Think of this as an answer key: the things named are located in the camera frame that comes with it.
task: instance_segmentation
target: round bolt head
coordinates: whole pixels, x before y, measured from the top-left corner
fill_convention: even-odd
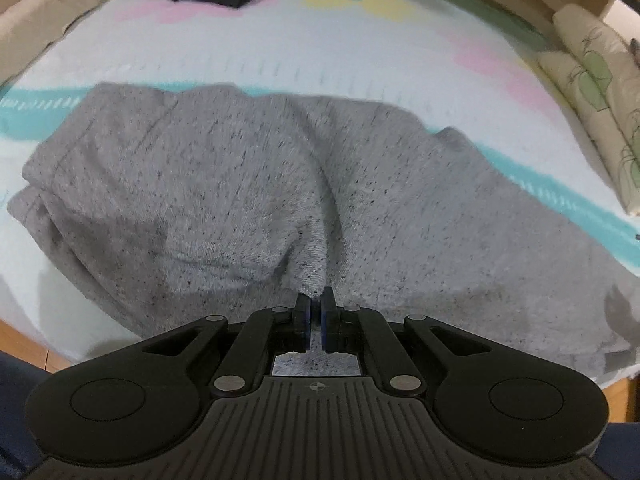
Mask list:
[[[213,381],[213,385],[221,392],[235,392],[244,388],[245,382],[237,375],[223,375]]]
[[[392,388],[401,392],[411,392],[420,388],[422,381],[412,375],[396,375],[389,381],[389,384],[391,384]]]

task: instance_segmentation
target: wooden floor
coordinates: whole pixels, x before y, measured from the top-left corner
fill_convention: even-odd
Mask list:
[[[0,321],[0,351],[27,361],[47,372],[55,373],[69,366],[68,361],[34,343],[2,321]]]
[[[69,366],[69,362],[59,355],[34,343],[1,321],[0,351],[52,373]],[[604,390],[609,402],[610,422],[631,422],[634,420],[637,383],[638,381],[635,380],[623,379]]]

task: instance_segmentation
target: gray fabric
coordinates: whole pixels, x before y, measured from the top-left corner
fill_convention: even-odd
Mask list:
[[[10,212],[142,336],[330,284],[338,304],[421,312],[592,376],[640,341],[623,322],[635,276],[462,134],[388,105],[101,84],[24,177]]]

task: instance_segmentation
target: pink pattern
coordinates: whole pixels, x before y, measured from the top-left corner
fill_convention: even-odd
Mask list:
[[[139,0],[131,8],[118,13],[115,18],[120,22],[125,22],[149,16],[163,25],[184,22],[197,15],[210,16],[212,18],[239,18],[246,10],[257,6],[269,5],[272,1],[255,0],[241,9],[231,9],[217,4],[193,0],[180,0],[178,2],[172,0]]]
[[[557,120],[558,103],[536,75],[523,66],[497,57],[487,46],[455,32],[443,33],[456,48],[453,61],[467,70],[501,83],[502,90],[523,107]]]

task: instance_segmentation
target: mattress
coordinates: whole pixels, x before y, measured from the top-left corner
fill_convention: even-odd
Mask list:
[[[427,131],[464,132],[638,275],[640,220],[625,215],[579,120],[536,71],[540,39],[505,23],[515,36],[446,0],[104,4],[0,93],[0,253],[10,255],[0,261],[0,317],[73,361],[136,340],[60,275],[4,207],[24,186],[20,168],[37,143],[100,81],[169,90],[230,82],[249,94],[397,105]],[[630,352],[612,374],[635,364]]]

